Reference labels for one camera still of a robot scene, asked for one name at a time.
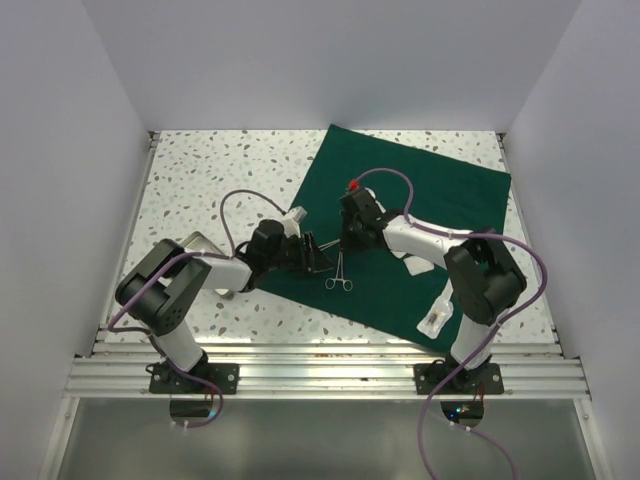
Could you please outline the silver forceps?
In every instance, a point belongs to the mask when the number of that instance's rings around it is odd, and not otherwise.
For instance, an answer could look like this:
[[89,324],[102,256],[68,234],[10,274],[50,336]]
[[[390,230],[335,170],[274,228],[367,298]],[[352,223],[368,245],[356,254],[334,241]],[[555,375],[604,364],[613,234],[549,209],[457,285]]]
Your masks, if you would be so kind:
[[319,246],[319,249],[320,249],[321,251],[323,251],[323,250],[329,249],[329,248],[331,248],[331,247],[333,247],[333,246],[335,246],[335,245],[339,245],[339,244],[340,244],[340,242],[341,242],[341,240],[340,240],[340,239],[332,240],[332,241],[330,241],[330,242],[326,242],[326,243],[324,243],[324,244],[320,245],[320,246]]
[[344,253],[342,249],[338,251],[336,268],[333,276],[325,280],[325,288],[327,290],[334,290],[338,287],[345,292],[353,290],[353,282],[347,279],[344,275]]

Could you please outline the stainless steel instrument tray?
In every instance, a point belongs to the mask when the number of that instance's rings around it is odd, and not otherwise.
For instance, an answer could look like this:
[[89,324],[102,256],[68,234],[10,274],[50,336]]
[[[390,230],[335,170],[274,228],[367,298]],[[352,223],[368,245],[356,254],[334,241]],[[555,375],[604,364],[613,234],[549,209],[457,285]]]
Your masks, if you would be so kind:
[[[179,245],[185,251],[204,251],[208,253],[215,253],[217,255],[225,256],[225,253],[214,244],[209,238],[199,231],[194,231],[183,240],[179,241]],[[234,297],[235,292],[227,288],[215,288],[211,278],[207,278],[203,284],[205,290],[210,290],[216,293],[216,295],[224,300],[230,300]]]

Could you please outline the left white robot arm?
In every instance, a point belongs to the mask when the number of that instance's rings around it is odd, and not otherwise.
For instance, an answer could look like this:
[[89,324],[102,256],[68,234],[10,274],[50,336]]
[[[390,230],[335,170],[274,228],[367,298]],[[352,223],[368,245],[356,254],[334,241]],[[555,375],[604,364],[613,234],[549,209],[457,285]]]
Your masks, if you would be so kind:
[[186,316],[203,288],[250,292],[272,271],[309,276],[332,267],[312,233],[295,233],[277,220],[261,221],[229,257],[189,251],[164,239],[117,286],[115,301],[121,310],[108,329],[114,332],[126,314],[141,322],[144,334],[174,368],[175,384],[185,392],[197,392],[207,383],[208,369]]

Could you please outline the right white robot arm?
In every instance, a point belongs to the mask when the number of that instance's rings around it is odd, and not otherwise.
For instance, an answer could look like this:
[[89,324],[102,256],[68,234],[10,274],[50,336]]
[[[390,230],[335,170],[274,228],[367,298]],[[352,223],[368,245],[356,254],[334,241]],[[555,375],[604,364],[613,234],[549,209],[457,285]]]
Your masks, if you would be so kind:
[[399,210],[386,211],[369,189],[347,193],[340,203],[341,246],[404,253],[410,260],[426,261],[447,272],[442,292],[416,329],[435,339],[454,313],[462,314],[445,359],[432,364],[427,376],[436,383],[446,379],[454,391],[470,391],[491,357],[489,346],[481,343],[527,287],[507,247],[492,230],[476,238],[468,230],[446,231]]

